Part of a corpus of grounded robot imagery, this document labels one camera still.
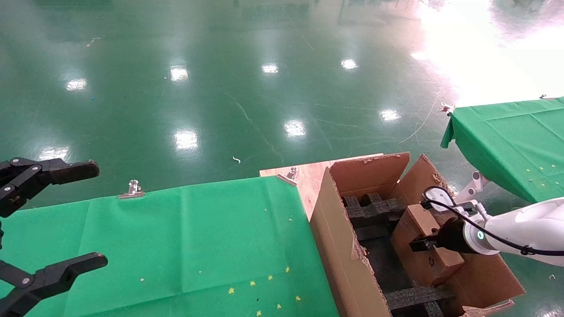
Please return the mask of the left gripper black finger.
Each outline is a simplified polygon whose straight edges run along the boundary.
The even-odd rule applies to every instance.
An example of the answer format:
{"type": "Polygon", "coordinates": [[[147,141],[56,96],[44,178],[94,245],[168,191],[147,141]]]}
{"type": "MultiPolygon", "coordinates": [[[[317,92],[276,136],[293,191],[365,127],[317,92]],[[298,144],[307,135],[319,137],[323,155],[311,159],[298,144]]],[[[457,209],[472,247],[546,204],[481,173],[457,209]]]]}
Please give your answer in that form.
{"type": "Polygon", "coordinates": [[[0,215],[10,217],[28,200],[49,185],[61,185],[96,178],[100,174],[93,160],[68,164],[61,158],[44,161],[15,157],[0,163],[0,215]]]}
{"type": "Polygon", "coordinates": [[[24,317],[40,301],[69,291],[79,275],[107,265],[107,257],[97,252],[47,265],[34,274],[1,261],[0,278],[13,289],[2,297],[0,314],[3,317],[24,317]]]}

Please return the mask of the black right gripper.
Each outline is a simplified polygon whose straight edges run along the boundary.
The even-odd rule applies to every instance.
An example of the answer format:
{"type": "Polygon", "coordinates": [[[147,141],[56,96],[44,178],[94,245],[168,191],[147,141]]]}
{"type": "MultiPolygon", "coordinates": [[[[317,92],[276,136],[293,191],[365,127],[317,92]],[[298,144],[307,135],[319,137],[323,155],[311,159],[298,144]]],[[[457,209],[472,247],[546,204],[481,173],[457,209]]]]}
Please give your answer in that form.
{"type": "Polygon", "coordinates": [[[465,221],[450,218],[439,229],[436,236],[417,237],[410,242],[411,251],[429,251],[434,247],[443,247],[450,251],[469,254],[470,246],[464,237],[465,221]]]}

